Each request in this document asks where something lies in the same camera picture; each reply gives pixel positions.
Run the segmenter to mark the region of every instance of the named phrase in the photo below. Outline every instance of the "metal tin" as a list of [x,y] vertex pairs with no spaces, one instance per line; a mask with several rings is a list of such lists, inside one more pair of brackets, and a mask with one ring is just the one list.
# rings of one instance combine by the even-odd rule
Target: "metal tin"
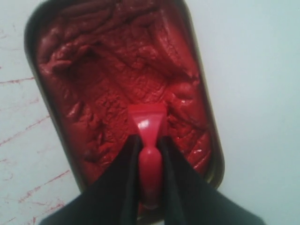
[[[54,107],[52,99],[50,98],[49,93],[47,92],[45,88],[45,84],[43,83],[43,80],[41,79],[41,74],[38,70],[38,66],[35,62],[35,43],[37,42],[38,32],[40,31],[43,24],[47,23],[49,20],[51,20],[52,16],[54,15],[54,12],[58,9],[61,9],[65,6],[68,6],[72,4],[73,0],[48,0],[45,3],[40,4],[33,14],[31,15],[30,19],[27,22],[26,28],[25,28],[25,35],[24,35],[24,48],[26,57],[28,60],[28,63],[30,65],[30,68],[32,70],[32,73],[35,77],[35,80],[37,82],[37,85],[39,87],[39,90],[41,92],[41,95],[43,97],[43,100],[47,106],[47,109],[50,113],[51,119],[54,123],[54,126],[56,128],[56,131],[58,133],[58,136],[60,138],[60,141],[62,143],[63,149],[65,151],[65,154],[68,158],[68,161],[70,163],[72,172],[75,176],[77,185],[79,188],[83,191],[86,188],[86,185],[83,182],[83,178],[79,175],[79,169],[76,163],[73,161],[72,157],[70,156],[70,147],[68,146],[66,142],[66,134],[62,130],[62,125],[59,122],[57,109]],[[189,9],[185,3],[184,0],[173,0],[173,2],[178,6],[178,8],[181,10],[182,17],[184,19],[184,22],[186,24],[187,30],[190,33],[190,36],[192,38],[192,42],[194,44],[194,51],[197,55],[198,62],[199,62],[199,68],[201,72],[200,79],[202,80],[202,83],[204,85],[203,89],[205,90],[203,95],[205,96],[205,104],[206,104],[206,110],[207,114],[209,115],[210,120],[210,131],[212,136],[212,158],[210,161],[210,165],[208,168],[208,171],[205,175],[205,180],[210,183],[215,188],[218,188],[218,186],[221,184],[224,170],[225,170],[225,163],[224,163],[224,157],[223,152],[220,144],[220,140],[218,137],[218,131],[217,126],[214,120],[214,116],[212,113],[212,107],[208,95],[208,89],[205,81],[205,75],[203,71],[201,56],[199,47],[197,44],[195,31],[193,27],[193,21],[191,14],[189,12]],[[140,219],[139,224],[149,224],[151,222],[158,221],[160,218],[162,218],[162,214],[159,210],[149,212],[144,217]]]

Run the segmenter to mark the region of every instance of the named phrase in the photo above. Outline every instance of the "white table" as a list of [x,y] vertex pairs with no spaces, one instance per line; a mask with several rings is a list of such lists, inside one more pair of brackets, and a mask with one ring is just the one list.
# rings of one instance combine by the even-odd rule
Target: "white table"
[[[0,225],[38,224],[79,194],[23,52],[39,2],[0,2]],[[225,155],[220,191],[270,225],[300,224],[300,1],[187,3]]]

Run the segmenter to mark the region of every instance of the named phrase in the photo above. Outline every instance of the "rectangular tin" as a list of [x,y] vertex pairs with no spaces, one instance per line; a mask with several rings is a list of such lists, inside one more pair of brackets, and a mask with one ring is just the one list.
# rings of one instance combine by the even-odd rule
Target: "rectangular tin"
[[[225,170],[225,163],[224,163],[224,157],[223,152],[220,144],[220,140],[218,137],[218,131],[217,126],[214,120],[212,107],[208,95],[208,89],[205,81],[205,75],[203,71],[200,51],[198,47],[198,43],[195,36],[194,26],[191,14],[189,12],[189,9],[186,5],[186,2],[184,0],[173,0],[173,2],[178,6],[180,9],[180,12],[182,13],[182,17],[184,19],[184,22],[187,26],[187,30],[190,33],[190,36],[192,38],[192,42],[194,44],[194,50],[197,55],[199,68],[201,72],[200,79],[202,80],[202,83],[204,85],[203,89],[205,90],[203,95],[205,96],[205,104],[206,104],[206,110],[207,114],[209,116],[210,120],[210,131],[211,131],[211,137],[212,137],[212,158],[210,161],[210,165],[208,168],[208,171],[205,175],[205,180],[210,183],[213,187],[218,188],[219,185],[222,182],[224,170]],[[83,182],[82,177],[79,175],[79,170],[74,163],[72,157],[70,156],[70,147],[67,145],[66,142],[66,134],[62,131],[62,126],[59,123],[57,109],[54,107],[52,100],[49,96],[49,93],[47,93],[45,89],[45,84],[43,83],[43,80],[41,79],[41,74],[38,71],[38,66],[35,62],[35,43],[37,42],[38,32],[40,28],[43,26],[44,23],[51,18],[53,15],[53,12],[55,12],[57,9],[63,8],[69,4],[72,3],[72,0],[48,0],[42,4],[40,4],[31,17],[29,18],[26,28],[25,28],[25,34],[24,34],[24,48],[26,57],[29,63],[29,66],[32,70],[32,73],[35,77],[35,80],[37,82],[38,88],[41,92],[41,95],[43,97],[43,100],[46,104],[46,107],[49,111],[49,114],[51,116],[51,119],[54,123],[55,129],[58,133],[58,136],[60,138],[60,141],[62,143],[63,149],[65,151],[65,154],[68,158],[68,161],[70,163],[72,172],[75,176],[76,182],[78,187],[81,191],[83,191],[86,188],[86,185]],[[159,220],[162,217],[162,214],[155,210],[153,212],[147,213],[147,216],[142,217],[139,224],[149,224],[150,222],[154,222]]]

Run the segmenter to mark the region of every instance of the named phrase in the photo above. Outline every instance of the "red paste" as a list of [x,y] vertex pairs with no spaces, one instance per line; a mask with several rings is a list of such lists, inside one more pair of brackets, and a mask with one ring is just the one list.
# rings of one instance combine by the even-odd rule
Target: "red paste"
[[124,144],[129,104],[164,103],[168,134],[205,173],[211,145],[200,72],[171,1],[74,1],[42,28],[36,60],[87,184]]

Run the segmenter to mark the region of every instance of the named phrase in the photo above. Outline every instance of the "white surface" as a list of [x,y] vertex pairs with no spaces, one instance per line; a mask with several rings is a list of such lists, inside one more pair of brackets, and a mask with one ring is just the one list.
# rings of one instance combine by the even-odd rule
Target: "white surface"
[[[79,194],[35,82],[1,83],[32,77],[23,29],[38,3],[0,2],[0,225],[38,224]],[[300,1],[187,3],[225,154],[220,191],[270,225],[300,224]]]

